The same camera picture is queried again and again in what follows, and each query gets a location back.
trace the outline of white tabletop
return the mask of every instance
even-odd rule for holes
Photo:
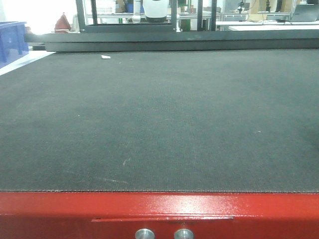
[[[260,31],[260,30],[309,30],[319,29],[319,25],[257,25],[257,26],[229,26],[232,31]]]
[[[276,21],[216,21],[217,26],[262,26],[262,25],[278,25],[278,26],[305,26],[305,25],[319,25],[319,21],[310,22],[276,22]]]

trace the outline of metal pole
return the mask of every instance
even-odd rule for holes
[[[92,17],[93,17],[93,24],[98,24],[98,13],[96,11],[96,2],[95,0],[91,0],[91,7],[92,7]]]
[[[211,0],[210,30],[216,31],[217,0]]]
[[[203,0],[198,0],[197,5],[197,31],[203,31]]]
[[[84,16],[84,8],[83,8],[83,1],[82,0],[76,0],[76,8],[78,13],[78,20],[79,20],[79,27],[80,31],[85,31],[85,17]]]
[[[177,21],[177,0],[171,1],[171,24],[173,31],[176,31],[176,21]]]

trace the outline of wall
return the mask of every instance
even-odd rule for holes
[[[1,0],[8,21],[26,21],[33,33],[50,33],[65,12],[72,23],[75,0]]]
[[[2,0],[0,0],[0,21],[6,21]]]

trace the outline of red object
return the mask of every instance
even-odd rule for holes
[[[318,239],[319,194],[0,193],[0,238]]]
[[[58,19],[55,24],[54,32],[55,33],[68,33],[71,30],[71,26],[69,24],[66,15],[63,13],[62,16]]]

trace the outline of black metal frame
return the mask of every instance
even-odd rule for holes
[[[97,32],[170,32],[176,30],[177,0],[171,3],[171,23],[145,23],[145,24],[98,24],[96,0],[91,0],[93,25],[85,24],[84,6],[82,0],[76,0],[80,31],[84,33]]]

